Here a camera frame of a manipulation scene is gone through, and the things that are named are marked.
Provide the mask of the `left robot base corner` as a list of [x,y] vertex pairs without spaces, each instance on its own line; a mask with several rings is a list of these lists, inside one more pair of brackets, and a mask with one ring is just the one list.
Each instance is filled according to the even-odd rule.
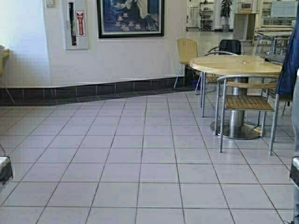
[[11,159],[8,156],[0,157],[0,183],[6,184],[7,181],[13,179],[13,169]]

